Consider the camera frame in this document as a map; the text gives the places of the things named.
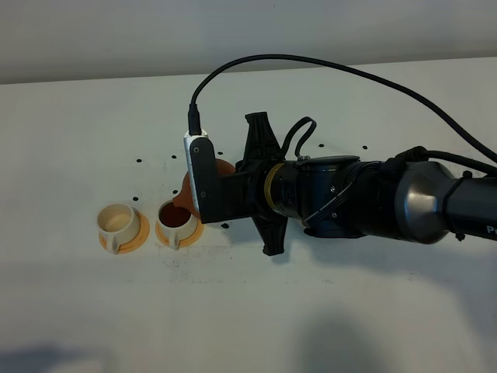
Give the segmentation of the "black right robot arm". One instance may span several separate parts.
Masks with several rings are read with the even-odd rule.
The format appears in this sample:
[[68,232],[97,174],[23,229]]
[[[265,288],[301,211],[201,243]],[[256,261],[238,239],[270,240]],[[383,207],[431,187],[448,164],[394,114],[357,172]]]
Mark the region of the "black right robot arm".
[[366,235],[433,244],[496,237],[496,171],[459,155],[416,147],[386,161],[353,155],[286,157],[294,135],[316,123],[299,120],[279,143],[266,113],[246,116],[248,136],[235,173],[226,178],[231,218],[250,217],[263,251],[284,251],[287,222],[325,239]]

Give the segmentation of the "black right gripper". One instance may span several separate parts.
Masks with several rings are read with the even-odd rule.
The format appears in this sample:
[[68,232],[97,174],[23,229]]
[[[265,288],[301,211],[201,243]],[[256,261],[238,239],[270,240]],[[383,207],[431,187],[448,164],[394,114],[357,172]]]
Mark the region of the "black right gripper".
[[275,211],[270,186],[276,170],[284,165],[294,135],[301,129],[297,122],[282,145],[276,139],[266,112],[245,116],[248,134],[242,160],[235,172],[221,177],[226,220],[251,218],[262,241],[263,253],[284,253],[288,217]]

